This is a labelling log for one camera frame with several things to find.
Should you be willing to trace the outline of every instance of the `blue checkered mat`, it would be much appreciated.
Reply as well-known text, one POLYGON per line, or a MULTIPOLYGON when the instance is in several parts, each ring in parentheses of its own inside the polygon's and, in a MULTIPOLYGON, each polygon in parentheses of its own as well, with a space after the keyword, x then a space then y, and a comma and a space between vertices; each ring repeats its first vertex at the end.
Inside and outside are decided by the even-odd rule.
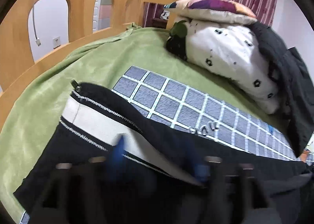
MULTIPOLYGON (((132 66, 112 89, 139 112, 171 128, 204 136, 259 156, 297 159, 284 135, 267 123, 194 88, 132 66), (208 122, 216 122, 212 131, 208 122)), ((313 155, 308 157, 308 164, 313 155)))

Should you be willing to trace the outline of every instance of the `patterned pillowcase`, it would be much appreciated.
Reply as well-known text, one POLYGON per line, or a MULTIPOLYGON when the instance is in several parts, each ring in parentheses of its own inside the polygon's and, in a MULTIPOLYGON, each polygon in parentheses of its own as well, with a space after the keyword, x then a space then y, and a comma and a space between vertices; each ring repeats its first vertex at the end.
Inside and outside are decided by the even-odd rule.
POLYGON ((253 24, 256 15, 248 7, 229 0, 178 0, 164 10, 178 15, 219 23, 253 24))
POLYGON ((278 87, 268 77, 269 62, 245 26, 177 16, 166 49, 181 59, 223 76, 245 91, 267 114, 280 107, 278 87))

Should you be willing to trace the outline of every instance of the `wooden bed rail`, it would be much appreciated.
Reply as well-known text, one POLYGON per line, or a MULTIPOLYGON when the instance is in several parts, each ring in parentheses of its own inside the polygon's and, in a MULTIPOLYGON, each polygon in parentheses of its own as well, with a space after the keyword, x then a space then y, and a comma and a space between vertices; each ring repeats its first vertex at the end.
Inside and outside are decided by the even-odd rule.
MULTIPOLYGON (((117 35, 131 22, 142 25, 146 2, 167 4, 176 0, 112 0, 110 27, 92 32, 95 0, 66 0, 69 7, 69 43, 34 62, 29 44, 28 16, 34 0, 17 0, 0 24, 0 131, 24 89, 70 52, 92 41, 117 35)), ((170 15, 167 27, 173 25, 170 15)))
MULTIPOLYGON (((0 85, 3 91, 34 65, 29 44, 28 16, 37 1, 39 0, 17 0, 0 24, 0 85)), ((69 10, 69 42, 92 34, 95 0, 66 1, 69 10)), ((142 0, 112 0, 110 26, 129 22, 126 17, 138 23, 140 2, 142 0)))

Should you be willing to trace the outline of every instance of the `dark green fabric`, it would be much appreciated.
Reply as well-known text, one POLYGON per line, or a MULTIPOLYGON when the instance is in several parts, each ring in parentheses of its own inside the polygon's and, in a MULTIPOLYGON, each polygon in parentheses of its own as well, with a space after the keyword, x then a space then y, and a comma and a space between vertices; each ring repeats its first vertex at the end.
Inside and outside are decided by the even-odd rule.
POLYGON ((169 31, 139 28, 82 46, 35 79, 15 102, 0 134, 0 200, 18 222, 23 209, 13 192, 52 136, 72 90, 71 79, 112 88, 132 65, 209 93, 279 128, 228 80, 186 63, 165 49, 169 31))

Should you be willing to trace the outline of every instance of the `wall socket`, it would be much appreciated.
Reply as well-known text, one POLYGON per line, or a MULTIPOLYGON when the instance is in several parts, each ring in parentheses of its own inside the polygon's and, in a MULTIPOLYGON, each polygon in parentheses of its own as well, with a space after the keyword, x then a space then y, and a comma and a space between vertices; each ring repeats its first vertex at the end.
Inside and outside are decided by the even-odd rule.
POLYGON ((54 49, 56 49, 57 47, 60 47, 60 45, 61 45, 60 36, 52 40, 52 46, 54 49))

